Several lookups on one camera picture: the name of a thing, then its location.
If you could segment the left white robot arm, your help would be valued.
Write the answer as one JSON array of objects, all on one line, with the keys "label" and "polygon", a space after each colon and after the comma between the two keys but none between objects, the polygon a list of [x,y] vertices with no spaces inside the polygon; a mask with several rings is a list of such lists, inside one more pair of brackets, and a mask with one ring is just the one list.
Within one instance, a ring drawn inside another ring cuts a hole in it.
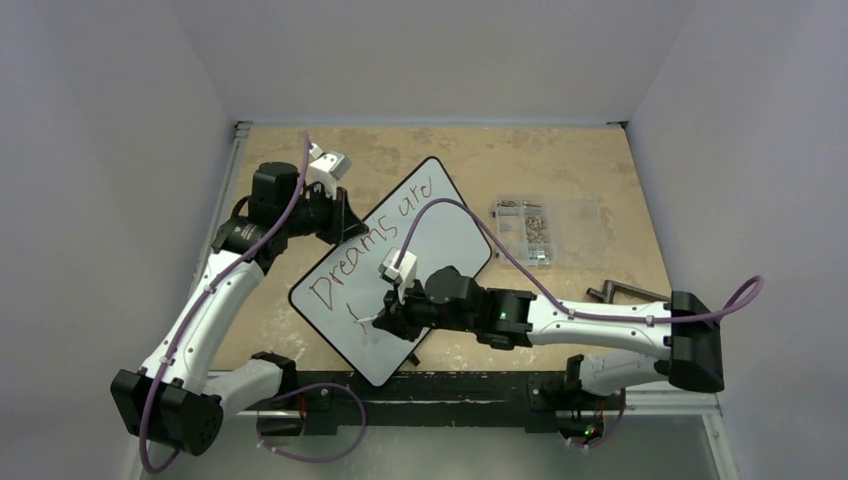
[{"label": "left white robot arm", "polygon": [[145,470],[157,472],[149,448],[199,456],[225,420],[261,402],[305,411],[309,397],[331,383],[301,386],[294,360],[258,352],[240,368],[214,379],[211,362],[251,292],[293,237],[313,235],[337,246],[368,231],[338,182],[349,166],[336,157],[304,167],[261,164],[249,195],[218,228],[205,270],[174,326],[135,371],[120,370],[110,392],[139,440]]}]

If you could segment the white whiteboard black frame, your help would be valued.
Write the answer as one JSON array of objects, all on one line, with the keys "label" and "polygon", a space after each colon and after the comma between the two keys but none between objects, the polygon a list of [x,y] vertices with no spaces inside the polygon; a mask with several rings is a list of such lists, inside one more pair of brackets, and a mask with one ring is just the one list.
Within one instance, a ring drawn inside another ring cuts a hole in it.
[{"label": "white whiteboard black frame", "polygon": [[407,249],[419,281],[445,266],[474,277],[491,259],[464,203],[443,163],[428,157],[365,216],[365,234],[333,248],[290,290],[291,306],[371,385],[383,385],[417,346],[371,322],[397,284],[388,275],[395,253]]}]

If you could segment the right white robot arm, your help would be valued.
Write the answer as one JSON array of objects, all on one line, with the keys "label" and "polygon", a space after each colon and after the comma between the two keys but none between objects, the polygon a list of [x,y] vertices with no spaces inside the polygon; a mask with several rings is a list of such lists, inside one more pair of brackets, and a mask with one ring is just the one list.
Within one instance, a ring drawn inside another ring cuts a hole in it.
[{"label": "right white robot arm", "polygon": [[395,281],[370,323],[409,342],[429,329],[471,333],[479,343],[505,351],[554,344],[604,347],[605,355],[577,355],[567,362],[561,392],[576,407],[661,380],[697,393],[725,388],[719,322],[689,292],[638,305],[550,300],[530,291],[485,288],[448,266],[425,281]]}]

